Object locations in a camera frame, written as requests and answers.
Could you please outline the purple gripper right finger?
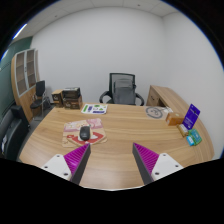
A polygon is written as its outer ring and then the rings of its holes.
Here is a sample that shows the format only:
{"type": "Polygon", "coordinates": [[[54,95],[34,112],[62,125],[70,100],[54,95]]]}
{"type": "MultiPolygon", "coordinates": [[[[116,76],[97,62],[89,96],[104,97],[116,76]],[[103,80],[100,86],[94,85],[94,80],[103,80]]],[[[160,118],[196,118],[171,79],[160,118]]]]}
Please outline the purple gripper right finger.
{"type": "Polygon", "coordinates": [[[133,144],[132,153],[144,184],[152,183],[183,168],[167,153],[157,154],[137,143],[133,144]]]}

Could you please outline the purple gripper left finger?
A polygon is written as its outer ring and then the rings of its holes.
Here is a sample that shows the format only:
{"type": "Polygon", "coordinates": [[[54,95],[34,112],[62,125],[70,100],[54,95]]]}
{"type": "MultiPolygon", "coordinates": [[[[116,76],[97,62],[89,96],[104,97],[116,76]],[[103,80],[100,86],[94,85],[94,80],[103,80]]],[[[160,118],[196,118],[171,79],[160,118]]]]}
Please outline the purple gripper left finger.
{"type": "Polygon", "coordinates": [[[56,154],[42,166],[42,169],[79,184],[90,154],[90,145],[85,144],[66,155],[56,154]]]}

